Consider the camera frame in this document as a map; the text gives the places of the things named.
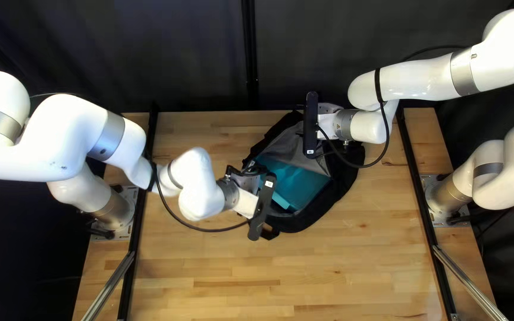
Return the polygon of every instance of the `black backpack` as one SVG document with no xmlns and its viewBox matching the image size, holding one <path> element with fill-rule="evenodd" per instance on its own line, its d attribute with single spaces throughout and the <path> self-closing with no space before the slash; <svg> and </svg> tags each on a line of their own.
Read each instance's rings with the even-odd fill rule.
<svg viewBox="0 0 514 321">
<path fill-rule="evenodd" d="M 324 188 L 299 211 L 290 213 L 276 204 L 275 201 L 272 201 L 270 211 L 266 217 L 266 223 L 271 226 L 272 231 L 261 234 L 266 239 L 272 239 L 280 232 L 300 232 L 313 225 L 348 192 L 358 175 L 358 169 L 348 167 L 335 154 L 330 154 L 329 152 L 332 149 L 325 143 L 319 144 L 315 153 L 328 153 L 327 155 L 316 159 L 306 158 L 302 152 L 302 128 L 302 113 L 292 111 L 286 114 L 268 130 L 259 143 L 251 148 L 249 156 L 243 160 L 243 168 L 245 169 L 253 164 L 252 161 L 258 156 L 267 155 L 293 166 L 315 170 L 316 172 L 322 171 L 330 178 Z M 334 145 L 337 149 L 345 151 L 343 156 L 349 162 L 364 163 L 364 147 L 360 142 L 350 142 L 348 145 L 344 145 L 342 141 L 334 141 Z"/>
</svg>

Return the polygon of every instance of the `wooden table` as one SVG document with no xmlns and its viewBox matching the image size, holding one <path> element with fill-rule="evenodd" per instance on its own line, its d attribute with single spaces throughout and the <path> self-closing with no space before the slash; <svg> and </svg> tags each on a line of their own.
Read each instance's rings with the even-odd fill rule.
<svg viewBox="0 0 514 321">
<path fill-rule="evenodd" d="M 211 155 L 217 178 L 241 167 L 249 148 L 286 111 L 160 113 L 153 156 L 167 163 L 194 146 Z M 432 108 L 406 109 L 422 174 L 451 172 Z M 144 128 L 147 114 L 125 114 Z M 366 162 L 382 146 L 366 145 Z M 105 180 L 125 183 L 107 166 Z M 178 210 L 176 199 L 169 200 Z M 240 222 L 223 213 L 200 222 Z M 436 229 L 440 244 L 492 298 L 468 227 Z M 402 142 L 394 126 L 380 164 L 359 171 L 346 196 L 309 229 L 251 242 L 247 228 L 207 234 L 187 229 L 149 193 L 146 201 L 132 320 L 445 320 Z M 128 250 L 128 241 L 91 242 L 73 320 L 80 320 Z M 450 284 L 463 320 L 487 319 Z M 99 320 L 116 320 L 121 284 Z"/>
</svg>

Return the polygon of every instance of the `black backdrop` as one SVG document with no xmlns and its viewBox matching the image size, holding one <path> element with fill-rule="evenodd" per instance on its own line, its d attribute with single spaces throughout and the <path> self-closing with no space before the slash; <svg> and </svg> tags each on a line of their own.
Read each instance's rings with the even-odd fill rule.
<svg viewBox="0 0 514 321">
<path fill-rule="evenodd" d="M 348 106 L 357 75 L 420 48 L 477 43 L 509 2 L 258 0 L 255 108 L 292 108 L 309 90 Z M 251 108 L 242 35 L 239 0 L 0 0 L 0 70 L 31 94 L 76 92 L 116 112 L 146 111 L 153 100 L 175 111 Z M 514 125 L 514 85 L 430 106 L 458 165 Z M 0 319 L 70 319 L 81 224 L 44 184 L 0 181 Z M 514 214 L 484 239 L 497 303 L 513 320 Z"/>
</svg>

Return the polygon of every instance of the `vertical black pole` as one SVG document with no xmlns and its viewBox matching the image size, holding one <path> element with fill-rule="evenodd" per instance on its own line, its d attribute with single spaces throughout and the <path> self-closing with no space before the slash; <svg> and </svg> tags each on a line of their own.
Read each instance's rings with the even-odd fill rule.
<svg viewBox="0 0 514 321">
<path fill-rule="evenodd" d="M 152 104 L 150 117 L 148 118 L 148 133 L 146 135 L 146 147 L 144 150 L 147 155 L 152 155 L 153 140 L 156 134 L 156 125 L 158 124 L 158 105 Z M 134 261 L 128 267 L 124 274 L 124 282 L 122 283 L 122 294 L 120 295 L 120 304 L 118 305 L 118 321 L 126 321 L 129 319 L 130 303 L 132 302 L 132 285 L 136 273 L 136 264 L 138 261 L 138 245 L 140 243 L 140 233 L 142 232 L 142 219 L 144 217 L 144 208 L 146 207 L 147 191 L 140 188 L 138 191 L 138 199 L 136 200 L 136 212 L 134 214 L 134 222 L 132 223 L 132 235 L 130 236 L 130 245 L 128 252 L 134 252 Z"/>
<path fill-rule="evenodd" d="M 243 40 L 245 43 L 245 70 L 247 74 L 247 105 L 259 107 L 259 76 L 257 72 L 257 36 L 255 31 L 255 1 L 241 0 Z"/>
<path fill-rule="evenodd" d="M 416 163 L 416 157 L 413 155 L 410 135 L 408 134 L 408 128 L 405 125 L 404 106 L 402 106 L 402 100 L 400 100 L 400 106 L 398 106 L 396 111 L 396 121 L 400 131 L 400 136 L 402 137 L 402 144 L 404 145 L 405 158 L 408 162 L 408 168 L 410 169 L 410 178 L 412 179 L 413 189 L 416 193 L 416 199 L 418 199 L 421 223 L 424 225 L 425 240 L 427 241 L 430 255 L 432 256 L 433 269 L 438 279 L 441 299 L 443 301 L 443 306 L 446 309 L 447 319 L 451 320 L 451 314 L 456 313 L 455 304 L 453 303 L 453 297 L 451 296 L 451 289 L 449 288 L 447 274 L 443 267 L 443 263 L 440 262 L 433 254 L 432 247 L 433 245 L 438 245 L 438 239 L 436 238 L 435 231 L 433 230 L 433 224 L 428 210 L 428 203 L 425 200 L 424 188 L 421 185 L 418 163 Z"/>
</svg>

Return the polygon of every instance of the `metal mounting plate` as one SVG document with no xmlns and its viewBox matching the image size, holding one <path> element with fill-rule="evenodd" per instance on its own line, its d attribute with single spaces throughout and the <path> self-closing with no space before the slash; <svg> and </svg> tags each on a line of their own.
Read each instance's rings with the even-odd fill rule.
<svg viewBox="0 0 514 321">
<path fill-rule="evenodd" d="M 424 191 L 426 192 L 426 196 L 428 195 L 427 191 L 432 188 L 433 186 L 439 184 L 441 181 L 438 180 L 439 174 L 420 174 L 421 179 L 421 185 L 424 188 Z M 439 227 L 462 227 L 462 226 L 469 226 L 469 222 L 458 222 L 455 224 L 448 224 L 446 220 L 449 218 L 449 216 L 446 215 L 439 215 L 432 211 L 431 208 L 428 208 L 428 211 L 430 212 L 430 218 L 432 220 L 432 224 L 434 228 Z M 469 215 L 469 209 L 467 208 L 467 205 L 464 205 L 462 208 L 459 209 L 459 214 L 461 216 L 468 216 Z"/>
<path fill-rule="evenodd" d="M 138 199 L 138 186 L 122 186 L 122 191 L 120 195 L 126 201 L 128 201 L 130 206 L 130 212 L 132 216 L 134 216 L 134 211 L 136 209 L 136 200 Z M 105 237 L 101 237 L 99 235 L 91 235 L 90 242 L 104 242 L 104 241 L 118 241 L 118 240 L 130 240 L 130 236 L 132 234 L 132 223 L 134 220 L 130 221 L 126 226 L 120 230 L 114 231 L 113 239 L 106 239 Z M 94 222 L 91 226 L 93 229 L 103 230 L 100 225 L 100 222 Z"/>
</svg>

